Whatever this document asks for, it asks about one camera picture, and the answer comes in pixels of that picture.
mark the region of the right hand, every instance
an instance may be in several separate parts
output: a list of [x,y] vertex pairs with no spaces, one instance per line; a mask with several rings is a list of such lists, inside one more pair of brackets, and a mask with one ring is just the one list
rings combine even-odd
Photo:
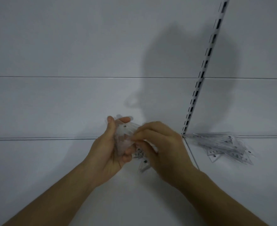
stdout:
[[[139,127],[132,140],[146,153],[161,178],[178,189],[188,175],[198,171],[190,160],[181,135],[160,121]],[[154,144],[158,153],[145,140]]]

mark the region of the left hand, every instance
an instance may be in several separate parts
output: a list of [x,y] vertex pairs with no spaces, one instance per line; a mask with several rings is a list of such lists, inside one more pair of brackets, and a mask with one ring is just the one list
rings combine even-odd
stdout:
[[[131,119],[123,117],[119,120],[123,123],[128,123]],[[132,146],[125,151],[123,156],[117,156],[114,150],[114,133],[117,125],[111,116],[107,117],[107,121],[106,131],[94,141],[88,156],[83,161],[91,176],[93,189],[107,182],[125,163],[130,162],[132,153],[135,151],[135,147]]]

